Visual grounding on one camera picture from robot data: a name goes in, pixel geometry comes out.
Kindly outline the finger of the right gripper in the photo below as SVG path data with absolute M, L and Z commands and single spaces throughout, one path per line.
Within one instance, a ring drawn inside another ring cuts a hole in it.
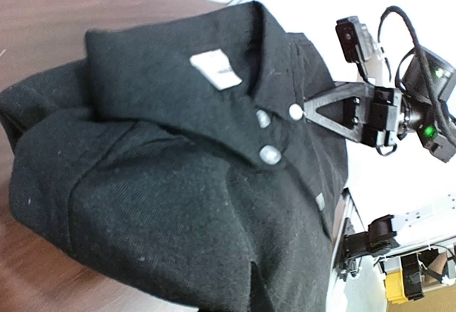
M 305 118 L 347 140 L 363 143 L 370 98 L 320 96 L 304 102 Z
M 304 99 L 304 116 L 310 118 L 317 114 L 321 107 L 337 103 L 347 98 L 358 97 L 364 99 L 374 90 L 375 86 L 364 82 L 335 82 L 336 86 L 330 90 L 321 92 L 311 98 Z

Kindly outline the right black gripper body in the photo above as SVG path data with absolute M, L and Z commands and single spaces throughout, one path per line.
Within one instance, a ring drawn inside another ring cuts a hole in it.
M 375 87 L 363 127 L 363 144 L 394 147 L 400 124 L 402 93 L 397 88 Z

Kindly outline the black long sleeve shirt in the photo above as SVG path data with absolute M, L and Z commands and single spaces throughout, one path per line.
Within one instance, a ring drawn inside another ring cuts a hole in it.
M 203 311 L 324 311 L 342 137 L 334 86 L 250 2 L 125 31 L 1 93 L 14 218 L 112 279 Z

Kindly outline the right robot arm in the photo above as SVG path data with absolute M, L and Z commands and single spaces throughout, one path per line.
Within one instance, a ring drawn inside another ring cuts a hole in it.
M 455 156 L 455 120 L 446 102 L 455 87 L 455 69 L 426 48 L 413 49 L 408 56 L 412 61 L 404 75 L 395 76 L 394 87 L 338 82 L 305 100 L 306 119 L 378 153 L 384 148 L 395 152 L 398 142 L 413 132 L 434 158 L 449 162 Z M 455 196 L 449 194 L 415 211 L 380 217 L 367 231 L 346 236 L 342 255 L 393 256 L 447 246 L 455 242 L 455 228 L 435 232 L 430 227 L 454 216 Z

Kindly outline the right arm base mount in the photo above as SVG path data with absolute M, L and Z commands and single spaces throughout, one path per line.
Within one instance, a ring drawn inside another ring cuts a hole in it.
M 360 270 L 358 259 L 382 256 L 399 247 L 395 240 L 397 232 L 393 229 L 393 217 L 388 214 L 375 219 L 368 225 L 367 231 L 358 233 L 355 233 L 349 217 L 343 220 L 333 265 L 339 279 L 346 282 L 348 276 L 356 277 Z

